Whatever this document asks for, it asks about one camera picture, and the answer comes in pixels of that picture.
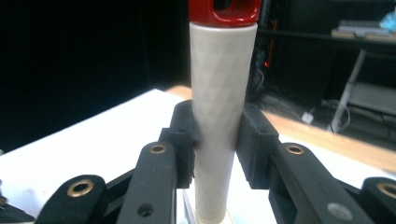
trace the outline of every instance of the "white table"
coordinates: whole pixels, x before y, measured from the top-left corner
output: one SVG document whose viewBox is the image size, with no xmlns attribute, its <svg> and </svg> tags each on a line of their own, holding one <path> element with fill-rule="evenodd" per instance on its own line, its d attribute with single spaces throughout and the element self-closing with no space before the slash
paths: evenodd
<svg viewBox="0 0 396 224">
<path fill-rule="evenodd" d="M 51 194 L 77 175 L 99 175 L 106 182 L 133 169 L 147 143 L 158 140 L 168 127 L 175 104 L 183 99 L 153 90 L 60 132 L 0 156 L 2 193 L 8 203 L 37 217 Z M 309 147 L 334 177 L 359 188 L 368 176 L 389 174 L 297 139 Z M 182 193 L 177 197 L 177 223 L 184 218 Z M 237 158 L 233 166 L 228 209 L 235 223 L 276 223 L 267 190 L 251 190 Z"/>
</svg>

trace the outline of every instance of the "red plastic cap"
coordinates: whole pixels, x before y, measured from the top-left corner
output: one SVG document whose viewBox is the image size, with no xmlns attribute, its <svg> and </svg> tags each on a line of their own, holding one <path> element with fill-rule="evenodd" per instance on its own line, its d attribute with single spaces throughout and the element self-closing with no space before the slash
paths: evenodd
<svg viewBox="0 0 396 224">
<path fill-rule="evenodd" d="M 214 0 L 190 0 L 190 21 L 209 26 L 247 26 L 257 21 L 262 0 L 233 0 L 223 10 L 214 9 Z"/>
</svg>

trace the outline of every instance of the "white cord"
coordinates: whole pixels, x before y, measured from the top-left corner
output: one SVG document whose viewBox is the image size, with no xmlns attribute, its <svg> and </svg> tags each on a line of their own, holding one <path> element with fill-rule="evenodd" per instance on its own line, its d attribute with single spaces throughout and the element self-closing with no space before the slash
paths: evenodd
<svg viewBox="0 0 396 224">
<path fill-rule="evenodd" d="M 340 105 L 340 101 L 338 101 L 338 100 L 327 100 L 327 101 L 324 101 L 324 104 L 327 104 L 327 103 L 329 103 L 329 104 L 337 104 L 337 105 Z M 346 110 L 346 112 L 347 112 L 347 120 L 346 120 L 346 123 L 345 123 L 344 125 L 339 125 L 339 128 L 338 128 L 338 131 L 339 131 L 339 132 L 345 130 L 345 129 L 349 126 L 349 123 L 350 123 L 350 113 L 349 113 L 349 109 L 347 108 L 346 105 L 341 104 L 341 106 L 342 106 L 342 107 Z"/>
</svg>

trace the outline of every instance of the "textured white cylindrical object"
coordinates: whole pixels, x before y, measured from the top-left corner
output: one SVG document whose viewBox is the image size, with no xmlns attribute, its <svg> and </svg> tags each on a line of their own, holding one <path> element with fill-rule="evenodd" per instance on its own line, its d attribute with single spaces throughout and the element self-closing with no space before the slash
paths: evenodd
<svg viewBox="0 0 396 224">
<path fill-rule="evenodd" d="M 190 23 L 192 111 L 203 137 L 195 149 L 195 209 L 203 223 L 220 223 L 226 213 L 256 31 L 257 24 Z"/>
</svg>

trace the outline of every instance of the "cable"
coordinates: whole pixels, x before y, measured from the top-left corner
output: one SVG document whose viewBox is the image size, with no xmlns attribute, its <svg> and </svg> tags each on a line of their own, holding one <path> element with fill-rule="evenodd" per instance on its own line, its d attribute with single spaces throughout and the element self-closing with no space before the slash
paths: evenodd
<svg viewBox="0 0 396 224">
<path fill-rule="evenodd" d="M 340 105 L 340 101 L 338 101 L 338 100 L 327 100 L 327 101 L 324 101 L 323 104 L 325 104 L 325 105 L 326 105 L 326 104 L 330 104 L 330 105 L 333 105 L 333 104 Z M 345 130 L 345 129 L 349 126 L 349 123 L 350 123 L 350 112 L 349 112 L 349 109 L 347 108 L 346 105 L 341 104 L 341 106 L 342 106 L 342 107 L 346 110 L 346 112 L 347 112 L 347 120 L 346 120 L 346 123 L 345 123 L 345 124 L 339 125 L 338 132 L 341 132 L 341 131 Z M 330 128 L 332 129 L 332 132 L 334 133 L 334 129 L 332 128 L 332 123 L 331 123 L 331 122 L 330 122 Z"/>
<path fill-rule="evenodd" d="M 387 127 L 388 138 L 391 138 L 391 136 L 392 136 L 392 130 L 390 129 L 389 124 L 388 124 L 387 121 L 385 120 L 384 115 L 383 115 L 383 114 L 380 114 L 380 115 L 381 115 L 382 123 L 385 125 L 385 127 Z"/>
<path fill-rule="evenodd" d="M 265 109 L 265 106 L 272 106 L 273 108 L 277 109 L 278 111 L 285 112 L 287 114 L 292 115 L 293 117 L 297 118 L 297 120 L 301 121 L 300 116 L 287 104 L 283 103 L 279 96 L 271 96 L 265 95 L 262 97 L 262 109 Z"/>
<path fill-rule="evenodd" d="M 264 72 L 262 70 L 259 70 L 259 69 L 258 69 L 258 72 L 260 73 L 261 78 L 260 78 L 259 85 L 257 85 L 257 87 L 256 87 L 256 92 L 262 87 L 262 84 L 264 83 L 264 79 L 265 79 Z"/>
</svg>

